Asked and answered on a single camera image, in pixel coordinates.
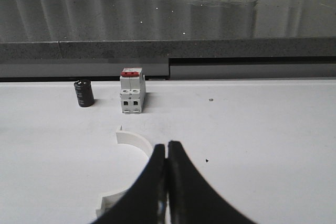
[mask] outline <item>black capacitor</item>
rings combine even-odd
[[[74,86],[79,106],[89,107],[95,103],[90,80],[76,81]]]

